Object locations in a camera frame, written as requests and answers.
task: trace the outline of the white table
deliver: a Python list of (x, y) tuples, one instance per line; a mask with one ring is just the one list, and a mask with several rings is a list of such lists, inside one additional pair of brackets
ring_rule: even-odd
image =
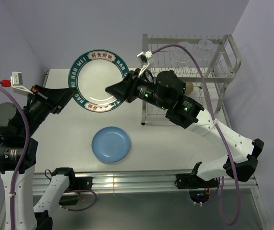
[[(67, 88), (69, 69), (51, 69), (47, 88)], [(214, 84), (208, 84), (213, 108), (217, 104)], [(199, 161), (225, 155), (204, 138), (166, 121), (160, 126), (141, 122), (142, 101), (123, 103), (107, 113), (81, 108), (71, 99), (59, 115), (50, 114), (33, 138), (39, 142), (36, 173), (57, 167), (72, 167), (75, 172), (118, 172), (191, 169)], [(217, 117), (225, 123), (223, 112)], [(92, 153), (91, 141), (100, 129), (116, 126), (131, 139), (128, 155), (115, 163), (102, 163)]]

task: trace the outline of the gray floor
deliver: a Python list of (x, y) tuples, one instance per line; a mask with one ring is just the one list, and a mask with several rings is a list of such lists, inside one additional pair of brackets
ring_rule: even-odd
[[(260, 220), (250, 189), (241, 189), (241, 214), (234, 226), (227, 226), (219, 213), (218, 197), (202, 208), (193, 206), (187, 191), (167, 193), (101, 194), (89, 210), (67, 212), (57, 209), (55, 230), (260, 230)], [(91, 202), (85, 195), (71, 208)], [(236, 212), (236, 192), (224, 191), (224, 211), (228, 219)]]

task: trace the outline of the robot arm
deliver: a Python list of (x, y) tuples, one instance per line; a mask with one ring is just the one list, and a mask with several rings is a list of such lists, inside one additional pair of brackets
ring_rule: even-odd
[[(30, 136), (50, 114), (58, 114), (76, 92), (75, 88), (47, 89), (33, 86), (29, 91), (22, 86), (22, 76), (14, 72), (11, 77), (13, 89), (28, 96), (23, 112), (29, 124)], [(25, 143), (25, 127), (21, 114), (12, 103), (0, 104), (0, 173), (5, 189), (6, 224), (5, 230), (12, 229), (14, 215), (17, 230), (51, 230), (52, 215), (59, 206), (62, 194), (75, 182), (72, 168), (59, 168), (52, 174), (51, 182), (33, 207), (32, 181), (35, 172), (38, 142), (30, 138), (26, 155), (17, 172), (14, 191), (10, 194), (13, 171), (21, 157)], [(11, 199), (14, 197), (14, 209)]]
[[(257, 166), (257, 157), (263, 148), (261, 140), (245, 138), (220, 121), (213, 121), (201, 104), (184, 95), (186, 84), (172, 70), (160, 72), (155, 83), (150, 82), (145, 73), (139, 77), (140, 71), (130, 71), (123, 81), (107, 87), (106, 92), (122, 102), (131, 103), (139, 98), (167, 110), (166, 118), (171, 122), (199, 134), (225, 151), (215, 127), (217, 123), (232, 152), (238, 180), (247, 181), (252, 176)], [(185, 184), (190, 188), (204, 187), (206, 182), (226, 175), (234, 178), (227, 155), (215, 161), (197, 163)]]

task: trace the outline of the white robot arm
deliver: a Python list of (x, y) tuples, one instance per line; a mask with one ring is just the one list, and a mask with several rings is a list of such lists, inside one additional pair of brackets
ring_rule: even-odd
[[(148, 63), (148, 56), (139, 55), (139, 58)], [(150, 82), (146, 73), (151, 75), (150, 71), (144, 69), (130, 71), (123, 81), (107, 87), (106, 92), (120, 101), (131, 103), (139, 98), (167, 110), (166, 118), (171, 122), (201, 135), (225, 151), (224, 143), (215, 127), (217, 124), (230, 147), (238, 180), (247, 181), (256, 169), (257, 157), (262, 151), (263, 142), (259, 139), (245, 138), (220, 121), (213, 121), (210, 113), (201, 104), (184, 95), (186, 84), (177, 78), (174, 71), (160, 72), (156, 82)], [(227, 154), (215, 161), (197, 163), (189, 177), (181, 179), (181, 183), (185, 188), (200, 188), (207, 185), (206, 182), (226, 175), (234, 178)]]
[[(72, 168), (57, 168), (53, 172), (47, 190), (33, 207), (32, 181), (35, 166), (31, 166), (23, 173), (17, 174), (15, 183), (15, 228), (17, 230), (52, 230), (52, 217), (57, 208), (63, 193), (72, 187), (75, 174)], [(5, 171), (1, 174), (5, 190), (6, 221), (5, 230), (11, 230), (10, 212), (10, 184), (13, 171)]]

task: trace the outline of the white plate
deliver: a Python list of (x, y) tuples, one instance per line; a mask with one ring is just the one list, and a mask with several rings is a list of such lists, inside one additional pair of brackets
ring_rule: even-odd
[(91, 50), (81, 55), (69, 72), (69, 87), (78, 89), (74, 100), (93, 112), (107, 112), (121, 102), (105, 92), (105, 88), (120, 82), (128, 72), (126, 63), (108, 50)]

